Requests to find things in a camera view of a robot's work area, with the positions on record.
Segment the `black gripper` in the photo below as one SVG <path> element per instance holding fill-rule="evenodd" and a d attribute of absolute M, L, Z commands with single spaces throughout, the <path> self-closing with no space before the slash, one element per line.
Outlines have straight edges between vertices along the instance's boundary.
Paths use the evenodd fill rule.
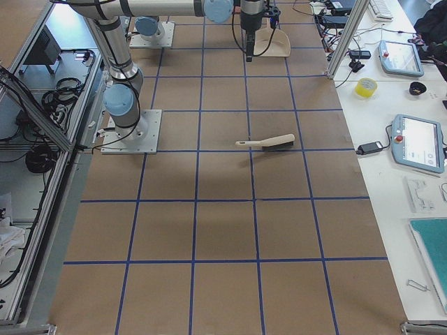
<path fill-rule="evenodd" d="M 270 45 L 274 33 L 277 29 L 279 16 L 281 11 L 276 6 L 245 6 L 244 7 L 244 30 L 245 30 L 245 59 L 247 62 L 252 62 L 254 57 L 264 55 Z M 254 48 L 256 45 L 256 32 L 261 28 L 263 18 L 270 20 L 270 28 L 272 32 L 265 49 L 259 54 L 255 54 Z"/>

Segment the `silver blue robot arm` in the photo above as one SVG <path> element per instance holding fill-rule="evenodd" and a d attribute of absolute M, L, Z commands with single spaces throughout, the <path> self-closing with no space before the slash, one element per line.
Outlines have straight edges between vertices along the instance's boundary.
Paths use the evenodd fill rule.
<path fill-rule="evenodd" d="M 135 19 L 136 31 L 143 38 L 161 38 L 164 35 L 159 16 L 140 16 Z"/>
<path fill-rule="evenodd" d="M 113 80 L 141 78 L 133 63 L 132 48 L 171 47 L 173 22 L 161 16 L 205 17 L 222 24 L 240 14 L 244 31 L 241 51 L 248 62 L 255 57 L 287 57 L 291 45 L 278 30 L 280 10 L 269 1 L 67 1 L 85 18 Z"/>

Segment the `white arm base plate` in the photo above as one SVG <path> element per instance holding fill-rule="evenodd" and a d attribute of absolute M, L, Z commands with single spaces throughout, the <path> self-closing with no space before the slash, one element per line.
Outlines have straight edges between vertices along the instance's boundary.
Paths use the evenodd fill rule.
<path fill-rule="evenodd" d="M 155 154 L 158 148 L 162 110 L 142 110 L 136 128 L 116 128 L 112 117 L 104 136 L 102 154 Z"/>

